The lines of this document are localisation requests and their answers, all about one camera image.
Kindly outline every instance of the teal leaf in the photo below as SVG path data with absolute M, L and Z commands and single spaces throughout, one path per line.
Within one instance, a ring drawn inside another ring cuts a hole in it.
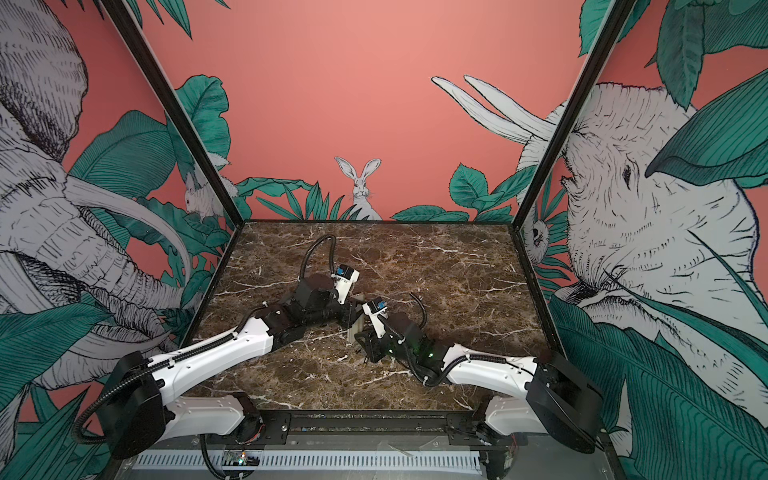
M 584 0 L 579 17 L 579 36 L 581 37 L 581 53 L 589 53 L 595 37 L 598 36 L 603 17 L 608 13 L 611 0 Z
M 542 265 L 547 266 L 558 266 L 560 268 L 564 268 L 568 271 L 571 270 L 571 266 L 568 265 L 566 262 L 560 261 L 554 257 L 544 257 L 544 259 L 541 261 Z
M 392 215 L 392 218 L 401 222 L 426 222 L 431 220 L 435 215 L 444 213 L 445 208 L 442 207 L 436 207 L 435 205 L 417 205 L 399 211 Z
M 583 310 L 556 296 L 549 309 L 568 358 L 603 390 L 601 416 L 607 429 L 617 423 L 626 382 L 632 472 L 649 480 L 760 478 L 768 473 L 763 427 L 672 353 L 634 329 L 593 323 Z M 725 464 L 713 461 L 724 458 Z
M 469 221 L 469 214 L 466 212 L 445 212 L 430 218 L 431 222 L 466 222 Z
M 509 178 L 507 178 L 507 180 L 501 182 L 491 192 L 493 194 L 504 192 L 504 196 L 499 199 L 497 205 L 503 204 L 505 201 L 522 192 L 524 188 L 531 184 L 535 173 L 536 165 L 531 165 L 530 167 L 522 168 L 521 170 L 515 172 L 514 175 L 511 175 Z
M 357 220 L 357 216 L 360 215 L 360 211 L 361 210 L 362 210 L 362 208 L 360 207 L 357 210 L 353 211 L 352 215 L 349 215 L 349 219 L 350 220 Z
M 248 206 L 248 202 L 245 199 L 245 197 L 233 197 L 232 201 L 235 203 L 235 207 L 237 207 L 237 211 L 240 212 L 240 216 L 248 220 L 253 215 L 253 212 L 251 211 L 250 207 Z
M 144 198 L 165 183 L 175 166 L 165 125 L 134 110 L 98 135 L 69 174 L 124 197 Z
M 317 213 L 317 220 L 328 220 L 328 205 L 331 203 L 331 194 L 326 195 L 326 199 L 323 200 L 323 204 L 320 205 L 320 209 Z
M 166 10 L 168 10 L 168 4 L 177 3 L 180 3 L 181 8 L 184 8 L 182 0 L 160 0 L 160 4 Z M 187 12 L 184 9 L 184 17 L 186 18 L 186 16 Z M 221 86 L 221 80 L 205 75 L 190 77 L 181 85 L 181 88 L 176 90 L 176 93 L 181 105 L 192 120 L 197 134 L 200 135 L 206 151 L 227 158 L 230 153 L 230 128 L 221 114 L 229 110 L 230 103 L 227 100 L 227 93 Z M 174 123 L 170 121 L 170 118 L 167 118 L 167 115 L 166 119 L 168 134 L 173 142 L 176 161 L 179 164 L 179 173 L 182 180 L 186 181 L 188 174 L 194 176 L 195 161 Z
M 547 256 L 551 257 L 552 255 L 557 255 L 559 253 L 567 253 L 567 252 L 568 252 L 567 245 L 552 245 L 547 249 Z
M 187 6 L 184 5 L 184 0 L 157 0 L 160 5 L 163 5 L 165 11 L 168 12 L 170 17 L 184 29 L 189 38 L 192 38 L 192 30 L 190 29 L 190 19 L 187 15 Z
M 312 215 L 313 218 L 317 220 L 316 214 L 322 203 L 323 192 L 320 190 L 320 182 L 315 182 L 312 188 L 310 188 L 310 192 L 306 195 L 306 202 L 304 203 L 304 211 L 306 212 L 305 218 L 309 220 L 310 215 Z
M 555 215 L 554 217 L 550 218 L 549 220 L 546 220 L 547 225 L 552 225 L 553 227 L 558 227 L 560 225 L 565 225 L 566 228 L 568 227 L 568 212 L 560 212 L 559 214 Z
M 226 230 L 216 229 L 205 239 L 205 246 L 211 248 L 224 247 L 230 241 L 230 235 Z
M 154 0 L 147 0 L 147 3 L 152 8 L 152 11 L 155 15 L 157 15 L 157 19 L 160 20 L 160 23 L 164 24 L 163 17 L 160 16 L 160 10 L 157 8 L 157 3 L 154 2 Z
M 550 290 L 554 290 L 554 291 L 560 290 L 560 288 L 561 288 L 558 284 L 556 284 L 552 280 L 546 280 L 546 279 L 543 279 L 543 278 L 537 278 L 536 281 L 538 282 L 538 285 L 541 288 L 546 288 L 546 289 L 550 289 Z
M 475 222 L 503 222 L 510 223 L 514 218 L 509 213 L 512 211 L 512 207 L 497 208 L 496 210 L 488 210 L 478 214 L 475 217 Z
M 537 266 L 534 266 L 533 269 L 536 270 L 536 273 L 541 278 L 547 278 L 547 279 L 550 279 L 550 280 L 554 280 L 554 279 L 558 279 L 558 278 L 559 279 L 563 279 L 563 280 L 569 280 L 570 279 L 570 277 L 568 275 L 566 275 L 562 270 L 558 270 L 556 268 L 542 268 L 542 267 L 537 265 Z
M 38 417 L 38 422 L 45 423 L 58 412 L 58 408 L 56 408 L 56 405 L 51 400 L 48 390 L 33 383 L 30 385 L 29 395 L 32 397 L 32 405 L 35 407 L 35 415 Z
M 704 51 L 718 53 L 739 45 L 768 48 L 768 2 L 731 15 L 729 2 L 708 7 L 704 16 Z
M 554 198 L 552 199 L 552 202 L 549 203 L 547 210 L 541 215 L 541 218 L 548 218 L 550 215 L 552 215 L 554 211 L 558 208 L 558 205 L 560 205 L 560 202 L 563 201 L 564 196 L 565 196 L 565 189 L 560 190 L 558 194 L 554 196 Z
M 333 204 L 333 207 L 331 208 L 331 214 L 329 216 L 330 220 L 337 220 L 339 218 L 339 208 L 341 208 L 341 200 L 344 199 L 344 196 L 342 195 L 339 197 L 339 199 Z
M 621 31 L 621 34 L 616 41 L 621 41 L 627 36 L 637 21 L 640 20 L 640 17 L 643 16 L 648 5 L 650 5 L 650 0 L 637 0 L 635 2 L 634 7 L 632 7 L 632 12 L 630 12 L 629 18 L 627 18 L 627 23 L 624 24 L 624 30 Z
M 213 274 L 206 270 L 200 270 L 192 274 L 190 282 L 184 287 L 184 293 L 181 295 L 181 305 L 187 305 L 195 293 L 203 292 L 208 288 Z
M 768 385 L 768 349 L 764 343 L 742 330 L 724 325 L 717 320 L 700 315 L 694 311 L 680 306 L 667 305 L 644 296 L 628 291 L 638 302 L 649 306 L 651 309 L 680 320 L 692 329 L 701 333 L 720 348 L 739 360 L 760 379 Z
M 296 215 L 290 213 L 288 210 L 282 208 L 280 205 L 273 204 L 272 202 L 270 202 L 266 198 L 256 197 L 256 200 L 258 200 L 259 203 L 261 203 L 265 207 L 269 208 L 270 210 L 272 210 L 276 214 L 281 215 L 281 216 L 287 218 L 288 220 L 301 220 Z
M 728 11 L 731 15 L 741 15 L 761 0 L 730 0 Z
M 704 7 L 676 10 L 672 3 L 667 5 L 657 55 L 661 81 L 675 103 L 688 108 L 704 60 Z
M 85 303 L 38 313 L 0 315 L 0 409 L 8 405 L 24 384 L 50 368 L 94 324 L 111 316 L 112 313 Z
M 478 197 L 488 195 L 488 181 L 482 172 L 459 164 L 449 185 L 451 198 L 457 205 L 472 208 Z
M 712 255 L 717 258 L 717 261 L 720 262 L 720 265 L 725 268 L 725 270 L 728 271 L 728 274 L 733 278 L 733 280 L 738 284 L 739 288 L 741 288 L 741 291 L 744 292 L 744 295 L 746 295 L 747 299 L 750 301 L 750 304 L 752 304 L 752 307 L 755 309 L 758 315 L 760 315 L 760 318 L 763 319 L 763 322 L 768 325 L 768 306 L 766 306 L 765 303 L 754 293 L 754 291 L 750 288 L 749 285 L 746 284 L 743 278 L 736 273 L 736 271 L 732 268 L 732 266 L 725 261 L 720 255 L 717 254 L 712 248 L 710 248 L 709 245 L 707 245 L 704 240 L 701 240 L 694 232 L 688 230 L 688 233 L 693 235 L 693 237 L 701 243 L 704 248 L 710 251 Z
M 118 222 L 114 221 L 114 217 L 102 208 L 91 208 L 91 213 L 104 225 L 114 241 L 125 250 L 128 247 L 128 242 L 131 240 L 131 234 L 128 230 L 118 225 Z
M 176 233 L 181 237 L 181 241 L 184 242 L 184 246 L 187 247 L 187 251 L 190 255 L 197 255 L 202 252 L 213 253 L 214 255 L 218 254 L 215 249 L 206 246 L 206 235 L 194 229 L 186 221 L 188 215 L 186 211 L 176 207 L 170 202 L 163 204 L 157 198 L 152 198 L 150 200 L 139 198 L 137 199 L 137 202 L 165 220 L 168 225 L 176 230 Z M 159 243 L 160 246 L 163 247 L 163 250 L 165 250 L 165 253 L 170 254 L 172 251 L 175 251 L 168 239 L 160 235 L 154 228 L 144 222 L 120 214 L 112 214 L 112 216 L 121 227 L 128 230 L 132 237 L 137 238 L 148 245 Z
M 355 207 L 355 204 L 352 204 L 348 209 L 344 210 L 344 213 L 341 214 L 341 217 L 339 217 L 339 220 L 347 220 L 347 217 L 350 213 L 352 213 L 352 209 Z
M 293 194 L 292 191 L 288 187 L 286 187 L 285 184 L 283 184 L 283 190 L 286 193 L 286 197 L 288 197 L 288 204 L 290 205 L 290 209 L 293 210 L 293 213 L 300 218 L 301 220 L 304 220 L 304 213 L 301 211 L 301 205 L 299 204 L 299 201 L 296 199 L 296 195 Z M 310 218 L 310 211 L 306 211 L 306 217 L 307 219 Z
M 676 356 L 681 361 L 683 360 L 683 357 L 680 355 L 680 352 L 678 352 L 670 343 L 661 335 L 661 332 L 656 334 L 656 339 L 654 340 L 654 343 L 656 343 L 661 348 L 667 350 L 672 355 Z
M 71 441 L 69 428 L 74 422 L 74 417 L 77 415 L 86 393 L 88 393 L 87 390 L 58 410 L 25 442 L 0 472 L 0 480 L 27 478 L 32 480 L 33 478 L 50 478 L 53 476 L 52 474 L 58 467 L 58 465 L 54 465 L 54 462 L 67 460 L 66 458 L 59 458 L 58 453 L 67 439 Z
M 138 22 L 139 27 L 144 27 L 144 23 L 141 21 L 141 10 L 139 10 L 139 4 L 137 0 L 126 0 L 128 3 L 128 6 L 131 7 L 131 11 L 134 13 L 134 17 L 136 17 L 136 22 Z
M 768 70 L 696 112 L 648 165 L 689 184 L 768 174 Z
M 477 197 L 475 201 L 472 202 L 472 208 L 480 213 L 486 211 L 489 208 L 498 207 L 502 203 L 499 201 L 499 199 L 503 198 L 504 195 L 504 192 L 497 192 L 495 194 Z
M 312 188 L 312 186 L 304 180 L 281 180 L 279 178 L 260 177 L 247 178 L 236 184 L 235 187 L 237 188 L 238 197 L 248 197 L 254 190 L 263 192 L 270 197 L 282 197 L 286 193 L 286 188 L 289 190 L 295 190 L 297 188 L 309 190 Z
M 759 177 L 741 177 L 736 179 L 736 183 L 742 188 L 762 187 L 768 184 L 768 174 Z

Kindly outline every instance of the elephant tusk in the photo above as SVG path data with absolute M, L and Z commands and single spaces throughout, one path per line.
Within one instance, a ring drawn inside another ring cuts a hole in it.
M 126 217 L 131 217 L 144 222 L 157 230 L 157 232 L 166 237 L 179 252 L 181 259 L 184 262 L 185 283 L 189 282 L 192 266 L 187 248 L 184 246 L 184 242 L 181 240 L 181 237 L 179 237 L 176 230 L 154 212 L 134 202 L 130 198 L 123 197 L 122 195 L 110 192 L 109 190 L 89 184 L 84 180 L 72 176 L 67 177 L 64 196 L 67 200 L 79 207 L 104 208 L 115 212 L 116 214 L 125 215 Z

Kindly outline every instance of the wire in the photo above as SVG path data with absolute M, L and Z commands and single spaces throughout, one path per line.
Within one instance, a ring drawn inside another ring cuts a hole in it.
M 424 303 L 422 303 L 422 300 L 414 295 L 413 292 L 411 292 L 411 298 L 413 298 L 416 303 L 418 303 L 419 308 L 422 309 L 422 323 L 419 325 L 419 328 L 424 330 L 424 327 L 427 326 L 427 322 L 429 321 L 429 318 L 427 318 L 427 309 L 424 308 Z
M 112 389 L 109 389 L 107 392 L 102 391 L 101 395 L 96 399 L 95 402 L 90 404 L 81 414 L 79 417 L 76 418 L 74 423 L 72 424 L 72 427 L 70 428 L 70 433 L 72 435 L 72 438 L 81 445 L 97 445 L 99 443 L 104 443 L 107 441 L 107 437 L 103 435 L 86 435 L 86 431 L 83 429 L 83 425 L 87 422 L 87 420 L 96 413 L 96 410 L 101 408 L 102 405 L 104 405 L 107 401 L 109 401 L 112 397 L 117 395 L 118 393 L 125 390 L 128 386 L 133 385 L 134 383 L 138 382 L 139 380 L 143 379 L 146 376 L 152 375 L 152 373 L 164 369 L 167 367 L 170 367 L 170 361 L 173 360 L 174 362 L 180 362 L 181 360 L 189 359 L 195 355 L 200 355 L 203 352 L 206 352 L 210 349 L 215 349 L 218 346 L 223 345 L 224 343 L 229 342 L 232 339 L 237 338 L 237 334 L 239 334 L 243 328 L 245 327 L 246 322 L 248 319 L 252 316 L 254 312 L 257 310 L 261 310 L 263 307 L 260 306 L 256 309 L 251 310 L 249 313 L 243 316 L 242 320 L 240 321 L 240 324 L 235 327 L 234 332 L 231 336 L 223 336 L 218 340 L 215 340 L 211 343 L 207 343 L 202 346 L 198 346 L 197 348 L 194 348 L 192 350 L 188 350 L 186 352 L 178 353 L 177 355 L 174 355 L 173 359 L 165 359 L 162 362 L 155 363 L 153 366 L 148 367 L 143 372 L 140 372 L 132 377 L 129 377 L 122 382 L 118 383 L 115 387 Z
M 329 264 L 331 275 L 333 275 L 336 272 L 333 269 L 333 252 L 336 251 L 336 237 L 334 237 L 333 235 L 323 235 L 322 237 L 315 240 L 315 243 L 313 243 L 312 246 L 309 249 L 307 249 L 306 253 L 304 254 L 304 258 L 301 260 L 301 268 L 299 269 L 299 280 L 304 279 L 304 273 L 306 272 L 306 265 L 310 261 L 312 254 L 315 253 L 315 249 L 319 247 L 320 244 L 326 240 L 331 240 L 330 252 L 328 254 L 328 264 Z
M 226 473 L 223 469 L 221 473 L 219 473 L 214 468 L 214 463 L 210 460 L 210 456 L 208 456 L 208 444 L 205 440 L 205 435 L 200 435 L 200 453 L 203 456 L 203 463 L 205 464 L 205 468 L 208 469 L 211 475 L 218 478 L 219 480 L 230 480 L 231 478 L 246 478 L 248 475 L 253 473 L 253 470 L 249 470 L 248 473 L 242 473 L 240 472 L 237 474 L 237 476 L 232 476 L 231 474 Z

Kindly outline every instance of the pink wall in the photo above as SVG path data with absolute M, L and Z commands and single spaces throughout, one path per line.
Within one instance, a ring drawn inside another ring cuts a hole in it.
M 492 188 L 515 172 L 521 146 L 475 124 L 432 76 L 465 88 L 463 75 L 481 78 L 544 117 L 584 61 L 578 2 L 227 4 L 188 2 L 192 39 L 142 5 L 144 34 L 175 88 L 197 74 L 223 82 L 232 147 L 221 173 L 235 183 L 320 180 L 332 198 L 346 195 L 345 209 L 352 181 L 333 158 L 358 173 L 381 158 L 368 186 L 384 219 L 416 204 L 469 211 L 448 192 L 459 163 Z M 270 200 L 287 207 L 285 197 Z M 249 205 L 254 218 L 278 218 Z

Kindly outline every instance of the elephant illustration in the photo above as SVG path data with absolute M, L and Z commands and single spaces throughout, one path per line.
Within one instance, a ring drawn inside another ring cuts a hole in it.
M 0 314 L 38 313 L 90 293 L 114 314 L 96 324 L 33 383 L 57 389 L 109 373 L 125 354 L 176 349 L 155 309 L 182 292 L 141 271 L 90 211 L 101 208 L 164 235 L 184 262 L 177 232 L 134 200 L 68 176 L 61 162 L 78 131 L 85 64 L 42 0 L 0 0 Z M 0 412 L 0 468 L 28 388 Z

